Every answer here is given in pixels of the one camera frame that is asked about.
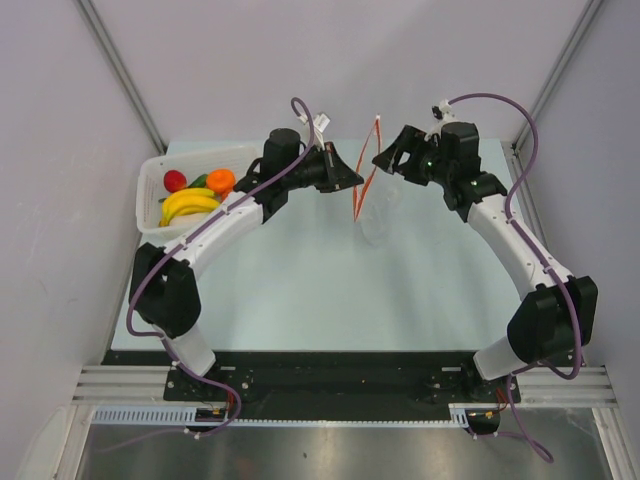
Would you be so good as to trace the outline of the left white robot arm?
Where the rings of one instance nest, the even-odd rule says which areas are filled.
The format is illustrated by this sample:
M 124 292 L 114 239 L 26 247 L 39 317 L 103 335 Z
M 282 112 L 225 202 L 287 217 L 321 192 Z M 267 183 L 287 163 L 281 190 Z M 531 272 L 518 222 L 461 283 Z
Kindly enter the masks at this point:
M 221 387 L 216 356 L 197 325 L 202 273 L 224 249 L 273 217 L 290 192 L 312 187 L 334 193 L 363 182 L 333 143 L 320 144 L 314 137 L 303 143 L 298 132 L 275 129 L 221 206 L 165 245 L 138 248 L 127 315 L 150 325 L 148 336 L 158 338 L 189 372 L 185 385 L 197 398 L 210 399 Z

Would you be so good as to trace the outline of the white toy radish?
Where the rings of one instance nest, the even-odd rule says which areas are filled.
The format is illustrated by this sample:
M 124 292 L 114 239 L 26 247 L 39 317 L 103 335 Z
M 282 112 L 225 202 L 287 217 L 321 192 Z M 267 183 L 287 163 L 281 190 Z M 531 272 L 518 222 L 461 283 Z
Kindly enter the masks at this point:
M 204 212 L 202 212 L 202 213 L 194 213 L 194 214 L 189 214 L 189 215 L 175 216 L 170 220 L 169 226 L 170 227 L 190 228 L 192 225 L 198 224 L 199 222 L 201 222 L 206 217 L 207 217 L 207 214 L 204 213 Z

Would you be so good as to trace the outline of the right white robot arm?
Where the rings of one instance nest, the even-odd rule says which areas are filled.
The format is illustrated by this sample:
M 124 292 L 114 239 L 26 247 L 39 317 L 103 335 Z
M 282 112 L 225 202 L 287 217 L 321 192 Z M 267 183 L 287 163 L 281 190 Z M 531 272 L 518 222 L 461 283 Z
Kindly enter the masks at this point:
M 473 401 L 493 394 L 498 378 L 554 355 L 571 352 L 580 364 L 598 297 L 590 277 L 576 277 L 519 222 L 504 185 L 482 170 L 479 143 L 473 123 L 449 121 L 432 133 L 406 125 L 372 161 L 410 183 L 441 186 L 447 207 L 489 245 L 519 294 L 505 336 L 477 351 L 474 368 L 461 376 L 462 391 Z

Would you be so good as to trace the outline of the green toy chili pepper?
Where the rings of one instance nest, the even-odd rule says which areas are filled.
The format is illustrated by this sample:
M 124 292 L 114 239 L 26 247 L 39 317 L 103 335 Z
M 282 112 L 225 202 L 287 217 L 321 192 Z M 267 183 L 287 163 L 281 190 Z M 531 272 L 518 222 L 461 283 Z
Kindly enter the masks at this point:
M 204 188 L 206 186 L 206 179 L 208 175 L 202 174 L 187 185 L 187 188 Z

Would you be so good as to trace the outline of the orange toy tangerine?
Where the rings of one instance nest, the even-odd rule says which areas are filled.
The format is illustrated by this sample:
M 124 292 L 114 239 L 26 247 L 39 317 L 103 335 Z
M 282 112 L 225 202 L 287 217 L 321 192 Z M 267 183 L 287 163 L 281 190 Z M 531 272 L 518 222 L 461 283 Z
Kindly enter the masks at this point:
M 216 169 L 206 178 L 206 187 L 224 200 L 234 189 L 236 183 L 234 173 L 229 169 Z

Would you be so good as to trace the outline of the clear zip top bag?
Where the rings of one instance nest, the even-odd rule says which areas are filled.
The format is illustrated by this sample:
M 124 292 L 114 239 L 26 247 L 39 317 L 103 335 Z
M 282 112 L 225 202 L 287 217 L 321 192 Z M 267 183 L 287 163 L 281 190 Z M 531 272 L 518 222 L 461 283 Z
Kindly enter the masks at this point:
M 390 241 L 399 222 L 397 213 L 402 200 L 394 178 L 372 163 L 383 150 L 381 115 L 377 114 L 356 162 L 355 171 L 364 183 L 352 190 L 353 222 L 363 240 L 374 247 Z

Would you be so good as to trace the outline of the red toy apple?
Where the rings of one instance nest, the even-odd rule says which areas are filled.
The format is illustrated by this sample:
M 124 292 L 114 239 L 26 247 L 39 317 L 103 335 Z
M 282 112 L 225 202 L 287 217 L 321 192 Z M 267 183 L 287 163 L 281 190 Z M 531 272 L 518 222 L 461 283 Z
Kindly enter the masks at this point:
M 173 194 L 188 186 L 186 176 L 178 170 L 169 170 L 164 174 L 163 185 L 167 192 Z

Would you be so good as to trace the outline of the yellow toy banana bunch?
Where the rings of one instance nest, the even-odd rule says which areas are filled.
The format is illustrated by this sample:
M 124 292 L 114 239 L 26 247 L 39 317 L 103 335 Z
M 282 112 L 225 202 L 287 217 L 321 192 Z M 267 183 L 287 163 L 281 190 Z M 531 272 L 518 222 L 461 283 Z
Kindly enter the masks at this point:
M 194 213 L 209 213 L 217 209 L 220 201 L 216 194 L 208 188 L 187 188 L 171 194 L 161 206 L 160 227 L 169 225 L 175 216 Z

